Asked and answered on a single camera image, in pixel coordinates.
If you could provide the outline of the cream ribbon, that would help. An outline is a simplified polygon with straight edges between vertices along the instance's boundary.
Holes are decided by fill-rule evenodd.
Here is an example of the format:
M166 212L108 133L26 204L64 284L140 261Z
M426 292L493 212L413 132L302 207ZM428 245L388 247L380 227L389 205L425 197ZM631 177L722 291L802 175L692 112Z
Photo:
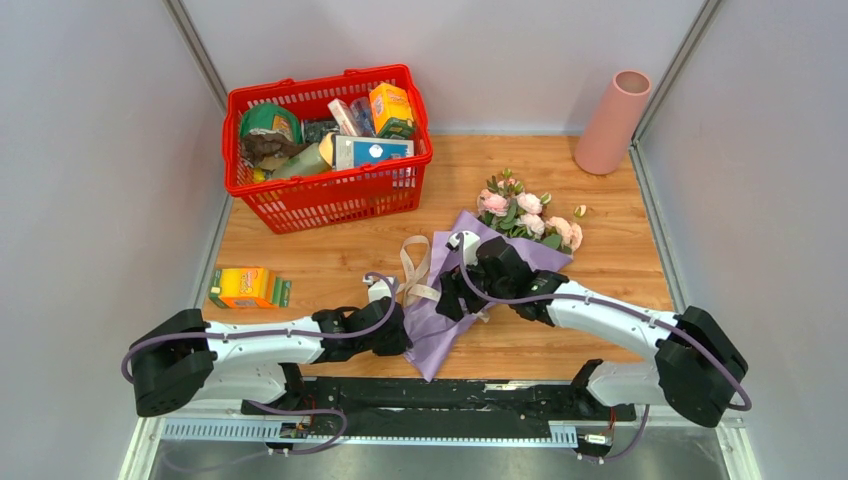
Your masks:
M407 248L413 245L426 247L425 254L418 263L412 259L407 251ZM426 284L432 258L432 247L429 239L423 235L408 237L401 245L399 257L404 272L404 281L398 287L398 292L402 297L402 306L408 307L420 300L437 302L440 299L440 293Z

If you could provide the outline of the purple flower bouquet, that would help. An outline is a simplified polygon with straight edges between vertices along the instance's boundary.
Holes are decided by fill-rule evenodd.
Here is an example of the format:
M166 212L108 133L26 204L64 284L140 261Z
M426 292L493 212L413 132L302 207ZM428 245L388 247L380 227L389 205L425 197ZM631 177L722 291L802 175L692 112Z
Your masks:
M451 233L463 230L476 233L482 242L504 239L533 268L559 270L571 263L583 241L582 227L574 215L566 219L549 213L550 201L550 194L537 196L529 192L508 169L487 180L475 197L474 211L462 210L448 230L426 236L432 247L426 284L441 296L437 276L450 269L444 242ZM413 245L407 251L418 263L426 247ZM412 342L405 358L426 380L434 379L461 334L475 321L488 319L488 313L483 311L454 322L437 314L436 305L435 301L420 300L404 307L405 328Z

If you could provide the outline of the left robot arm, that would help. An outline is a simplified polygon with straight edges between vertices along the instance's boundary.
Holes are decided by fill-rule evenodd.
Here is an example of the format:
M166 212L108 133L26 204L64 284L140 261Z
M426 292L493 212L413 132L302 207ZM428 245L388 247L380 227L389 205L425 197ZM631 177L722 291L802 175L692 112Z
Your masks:
M133 342L121 369L140 417L232 401L289 415L306 399L292 367L346 362L364 352L396 356L411 345L403 309L388 297L279 323L207 321L200 310L185 309Z

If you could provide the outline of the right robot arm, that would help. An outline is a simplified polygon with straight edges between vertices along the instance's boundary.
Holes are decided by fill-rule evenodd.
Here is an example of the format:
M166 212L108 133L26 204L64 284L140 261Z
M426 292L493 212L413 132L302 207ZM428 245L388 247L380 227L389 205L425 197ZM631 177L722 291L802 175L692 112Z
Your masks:
M728 410L752 409L742 385L748 363L708 311L661 311L600 294L564 274L532 268L501 237L482 240L460 231L446 246L457 261L439 277L439 314L459 321L507 305L525 320L582 331L640 357L638 363L584 364L570 392L581 417L622 404L662 404L713 428Z

